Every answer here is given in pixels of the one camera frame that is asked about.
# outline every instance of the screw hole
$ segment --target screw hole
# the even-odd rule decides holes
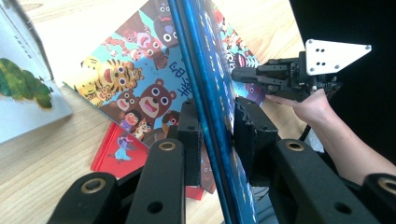
[[[350,207],[344,203],[335,203],[334,208],[335,208],[335,210],[337,210],[340,213],[343,213],[346,215],[352,214],[352,210],[350,209]]]
[[[86,181],[81,186],[81,191],[86,194],[95,193],[105,187],[106,181],[103,178],[93,178]]]
[[[288,147],[288,149],[293,150],[293,151],[303,151],[304,150],[304,147],[297,142],[288,142],[286,144],[286,146]]]
[[[161,143],[158,148],[163,151],[170,151],[176,147],[176,144],[173,142],[163,142]]]
[[[148,205],[148,211],[151,214],[157,214],[163,210],[163,204],[160,202],[154,202]]]
[[[378,184],[379,186],[381,186],[382,189],[396,195],[396,181],[389,178],[381,177],[378,180]]]

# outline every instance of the children's book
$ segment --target children's book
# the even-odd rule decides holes
[[[120,125],[111,122],[92,162],[91,169],[123,178],[144,166],[148,153],[149,148],[146,145],[122,129]],[[201,153],[201,186],[186,187],[186,196],[195,200],[201,200],[204,190],[213,194],[216,189],[205,145],[203,145]]]
[[[148,147],[194,97],[225,219],[253,223],[231,144],[234,97],[264,97],[260,87],[231,80],[235,67],[259,65],[247,44],[209,0],[148,0],[114,30],[64,83]]]
[[[72,111],[53,82],[33,24],[17,1],[0,0],[0,143]]]
[[[227,70],[259,63],[216,10]],[[181,104],[193,97],[167,1],[149,0],[81,59],[79,73],[64,83],[125,131],[150,146],[177,123]],[[259,87],[235,84],[238,95],[262,101]]]
[[[228,45],[232,28],[219,24],[221,16],[209,0],[169,0],[173,21],[189,81],[203,127],[207,152],[213,167],[220,204],[226,223],[256,223],[250,185],[232,144],[234,97],[237,88],[230,76]]]

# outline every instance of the red book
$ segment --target red book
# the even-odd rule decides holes
[[[91,170],[122,178],[144,166],[148,152],[149,148],[146,145],[123,130],[117,123],[111,122],[92,162]],[[209,193],[213,193],[216,189],[205,144],[201,154],[202,186],[186,187],[186,196],[195,200],[202,199],[205,189]]]
[[[148,149],[130,133],[111,122],[91,169],[107,172],[118,178],[124,177],[145,164]]]

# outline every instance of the wooden surface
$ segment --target wooden surface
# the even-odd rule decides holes
[[[46,223],[71,184],[91,172],[93,157],[110,124],[61,80],[76,72],[79,62],[145,1],[20,2],[41,36],[55,80],[74,115],[0,145],[0,223]],[[245,2],[248,5],[237,0],[216,1],[261,63],[296,57],[304,50],[288,1]],[[265,102],[263,109],[282,138],[301,134],[304,124],[290,108]],[[216,193],[206,193],[201,201],[187,199],[186,206],[187,223],[222,221]]]

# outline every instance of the white metal plate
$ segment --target white metal plate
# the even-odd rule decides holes
[[[371,49],[370,45],[309,39],[305,43],[306,73],[310,76],[336,73]]]

